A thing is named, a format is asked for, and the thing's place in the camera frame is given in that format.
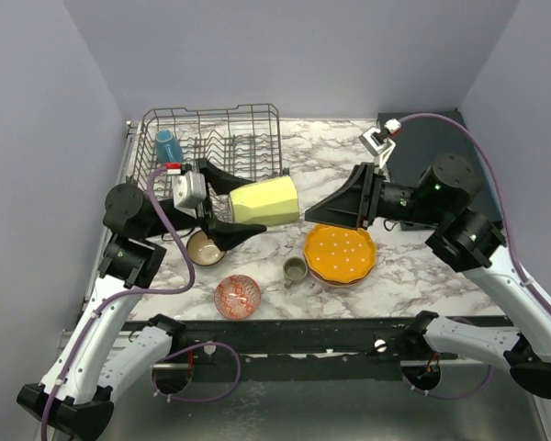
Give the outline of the orange polka dot plate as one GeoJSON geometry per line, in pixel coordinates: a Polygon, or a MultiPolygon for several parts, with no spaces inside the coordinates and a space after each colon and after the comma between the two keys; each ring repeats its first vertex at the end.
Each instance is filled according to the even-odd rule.
{"type": "Polygon", "coordinates": [[[341,283],[364,277],[377,263],[377,246],[364,229],[317,224],[305,236],[303,254],[309,269],[341,283]]]}

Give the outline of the yellow green mug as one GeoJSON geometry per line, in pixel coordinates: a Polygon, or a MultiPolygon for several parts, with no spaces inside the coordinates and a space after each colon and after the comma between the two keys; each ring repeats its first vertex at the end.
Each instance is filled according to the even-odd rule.
{"type": "Polygon", "coordinates": [[[232,220],[266,227],[297,222],[298,191],[290,176],[280,176],[236,188],[229,193],[232,220]]]}

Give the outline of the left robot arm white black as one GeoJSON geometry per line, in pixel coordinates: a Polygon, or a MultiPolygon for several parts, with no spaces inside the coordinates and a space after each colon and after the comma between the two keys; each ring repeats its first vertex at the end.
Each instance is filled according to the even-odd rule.
{"type": "Polygon", "coordinates": [[[209,187],[227,194],[246,183],[202,159],[195,165],[161,165],[151,172],[144,190],[119,184],[109,191],[105,224],[112,237],[88,304],[50,370],[39,382],[24,385],[17,395],[17,403],[38,420],[40,439],[50,440],[60,433],[72,440],[97,440],[117,400],[154,364],[177,361],[179,376],[191,379],[197,350],[235,351],[213,341],[190,343],[185,324],[158,314],[121,352],[110,353],[143,296],[173,296],[194,286],[194,263],[185,256],[188,278],[184,285],[152,288],[166,250],[150,239],[168,232],[186,255],[177,234],[188,218],[182,211],[186,203],[199,200],[209,207],[209,187]]]}

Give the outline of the blue floral mug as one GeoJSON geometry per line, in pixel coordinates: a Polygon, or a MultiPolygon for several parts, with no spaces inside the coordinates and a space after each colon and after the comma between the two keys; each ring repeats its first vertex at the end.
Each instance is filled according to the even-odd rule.
{"type": "Polygon", "coordinates": [[[156,133],[155,150],[160,164],[183,162],[179,140],[169,130],[160,130],[156,133]]]}

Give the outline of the grey wire dish rack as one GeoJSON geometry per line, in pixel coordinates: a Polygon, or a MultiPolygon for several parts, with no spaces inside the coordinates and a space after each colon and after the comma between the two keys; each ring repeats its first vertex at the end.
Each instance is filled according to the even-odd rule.
{"type": "MultiPolygon", "coordinates": [[[[126,183],[111,190],[104,223],[115,234],[151,238],[155,220],[151,196],[173,199],[172,172],[198,172],[206,158],[219,169],[253,183],[290,176],[283,166],[279,113],[271,104],[244,104],[224,109],[154,108],[143,117],[129,162],[126,183]],[[179,140],[182,163],[158,162],[155,136],[169,130],[179,140]]],[[[212,218],[232,220],[228,195],[217,195],[206,182],[212,218]]]]}

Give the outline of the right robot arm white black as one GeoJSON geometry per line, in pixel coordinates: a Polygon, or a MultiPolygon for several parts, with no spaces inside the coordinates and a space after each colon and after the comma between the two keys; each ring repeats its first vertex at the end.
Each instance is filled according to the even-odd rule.
{"type": "Polygon", "coordinates": [[[306,221],[355,230],[377,218],[433,228],[427,246],[482,289],[512,321],[510,328],[456,322],[418,313],[404,332],[406,353],[423,360],[450,353],[508,372],[524,390],[551,399],[551,298],[537,294],[512,259],[501,228],[469,205],[482,178],[463,156],[437,156],[416,187],[386,181],[371,163],[355,166],[345,183],[309,208],[306,221]]]}

